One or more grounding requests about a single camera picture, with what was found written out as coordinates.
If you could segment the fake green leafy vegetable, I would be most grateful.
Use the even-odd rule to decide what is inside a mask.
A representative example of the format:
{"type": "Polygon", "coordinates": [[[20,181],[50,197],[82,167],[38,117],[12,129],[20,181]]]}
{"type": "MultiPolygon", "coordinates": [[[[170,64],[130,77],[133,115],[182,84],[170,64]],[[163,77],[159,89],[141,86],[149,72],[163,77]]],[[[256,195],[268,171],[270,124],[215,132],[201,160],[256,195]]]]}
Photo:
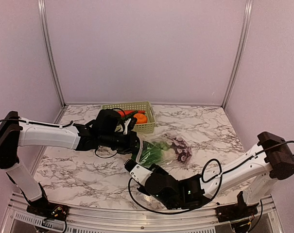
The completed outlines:
{"type": "Polygon", "coordinates": [[[143,141],[141,154],[137,156],[136,161],[142,166],[149,167],[152,164],[169,163],[174,157],[174,150],[168,143],[143,141]]]}

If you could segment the fake orange tangerine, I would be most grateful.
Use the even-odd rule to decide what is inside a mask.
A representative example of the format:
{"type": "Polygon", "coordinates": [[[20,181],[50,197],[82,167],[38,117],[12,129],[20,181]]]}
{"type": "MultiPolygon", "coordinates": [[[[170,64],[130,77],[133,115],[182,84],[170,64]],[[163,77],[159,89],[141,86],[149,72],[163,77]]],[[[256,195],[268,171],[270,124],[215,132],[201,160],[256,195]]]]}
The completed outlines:
{"type": "Polygon", "coordinates": [[[136,124],[146,124],[148,122],[148,118],[145,114],[134,114],[134,118],[137,120],[136,124]]]}

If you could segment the fake red carrot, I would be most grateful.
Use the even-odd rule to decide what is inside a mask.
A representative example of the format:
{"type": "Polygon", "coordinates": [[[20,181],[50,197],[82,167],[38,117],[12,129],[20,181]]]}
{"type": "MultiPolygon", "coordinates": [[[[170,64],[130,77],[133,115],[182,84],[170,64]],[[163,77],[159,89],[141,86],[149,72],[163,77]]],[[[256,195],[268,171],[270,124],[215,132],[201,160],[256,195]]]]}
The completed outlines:
{"type": "Polygon", "coordinates": [[[125,116],[128,116],[130,114],[137,114],[137,113],[145,114],[145,111],[143,111],[143,110],[124,110],[124,111],[119,110],[117,112],[120,114],[121,117],[125,117],[125,116]]]}

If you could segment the clear dotted zip bag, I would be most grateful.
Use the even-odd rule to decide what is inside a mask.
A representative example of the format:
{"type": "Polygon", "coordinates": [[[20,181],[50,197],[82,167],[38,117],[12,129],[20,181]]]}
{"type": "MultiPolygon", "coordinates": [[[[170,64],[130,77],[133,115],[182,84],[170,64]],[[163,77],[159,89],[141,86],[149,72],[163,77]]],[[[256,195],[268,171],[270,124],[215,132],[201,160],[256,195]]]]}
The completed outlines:
{"type": "Polygon", "coordinates": [[[186,164],[192,157],[192,148],[181,135],[176,132],[167,132],[158,136],[139,137],[139,152],[131,158],[150,168],[152,164],[159,166],[172,162],[186,164]]]}

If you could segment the fake green cucumber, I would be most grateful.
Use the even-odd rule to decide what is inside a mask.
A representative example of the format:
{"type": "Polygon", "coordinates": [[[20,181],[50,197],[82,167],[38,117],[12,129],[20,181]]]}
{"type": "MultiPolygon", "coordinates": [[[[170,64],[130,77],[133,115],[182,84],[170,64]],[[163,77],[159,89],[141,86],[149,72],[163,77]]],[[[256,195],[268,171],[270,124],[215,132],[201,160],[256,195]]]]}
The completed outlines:
{"type": "Polygon", "coordinates": [[[127,119],[129,119],[129,118],[131,118],[131,117],[133,117],[133,116],[134,116],[134,114],[130,114],[130,115],[128,115],[128,116],[121,117],[121,118],[122,118],[122,120],[127,120],[127,119]]]}

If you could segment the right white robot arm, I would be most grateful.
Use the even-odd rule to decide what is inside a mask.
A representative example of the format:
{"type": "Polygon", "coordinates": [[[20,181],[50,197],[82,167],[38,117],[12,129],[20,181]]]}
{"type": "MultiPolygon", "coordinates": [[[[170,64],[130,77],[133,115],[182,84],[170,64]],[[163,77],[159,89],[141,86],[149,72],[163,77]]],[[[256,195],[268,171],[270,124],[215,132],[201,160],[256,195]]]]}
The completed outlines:
{"type": "Polygon", "coordinates": [[[243,199],[232,206],[233,215],[243,217],[276,181],[294,175],[290,142],[270,132],[260,133],[258,139],[257,144],[230,164],[180,181],[155,166],[144,188],[167,209],[192,210],[210,203],[219,193],[253,179],[243,191],[243,199]]]}

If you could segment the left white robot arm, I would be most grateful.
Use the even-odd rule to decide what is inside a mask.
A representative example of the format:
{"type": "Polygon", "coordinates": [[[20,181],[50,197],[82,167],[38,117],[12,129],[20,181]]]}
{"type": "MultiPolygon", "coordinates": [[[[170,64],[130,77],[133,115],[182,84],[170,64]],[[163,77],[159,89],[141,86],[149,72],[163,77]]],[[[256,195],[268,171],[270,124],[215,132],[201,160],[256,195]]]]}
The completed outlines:
{"type": "Polygon", "coordinates": [[[114,109],[101,109],[87,124],[49,124],[21,118],[11,111],[0,120],[0,169],[20,188],[25,199],[42,216],[49,216],[52,204],[44,189],[17,155],[19,147],[49,146],[75,151],[96,151],[107,147],[118,154],[141,154],[141,140],[133,131],[136,119],[123,121],[114,109]]]}

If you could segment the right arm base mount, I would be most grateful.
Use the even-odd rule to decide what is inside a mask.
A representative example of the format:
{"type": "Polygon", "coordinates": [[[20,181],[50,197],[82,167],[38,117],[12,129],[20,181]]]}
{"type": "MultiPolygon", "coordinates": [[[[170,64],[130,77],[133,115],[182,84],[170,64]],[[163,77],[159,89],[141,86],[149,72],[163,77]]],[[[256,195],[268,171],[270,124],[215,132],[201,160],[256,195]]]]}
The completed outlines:
{"type": "Polygon", "coordinates": [[[233,221],[255,215],[258,213],[258,205],[258,202],[256,204],[247,205],[243,198],[243,192],[241,191],[237,195],[237,203],[218,206],[215,209],[218,222],[233,221]]]}

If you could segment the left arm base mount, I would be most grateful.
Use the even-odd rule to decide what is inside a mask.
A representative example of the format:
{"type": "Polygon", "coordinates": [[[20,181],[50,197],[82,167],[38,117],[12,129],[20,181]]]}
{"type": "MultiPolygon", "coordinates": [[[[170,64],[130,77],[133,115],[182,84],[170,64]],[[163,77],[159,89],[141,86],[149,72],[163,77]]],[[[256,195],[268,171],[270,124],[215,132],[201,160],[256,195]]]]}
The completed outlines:
{"type": "Polygon", "coordinates": [[[47,219],[65,221],[67,219],[69,207],[67,205],[49,202],[47,205],[38,207],[28,205],[27,212],[47,219]]]}

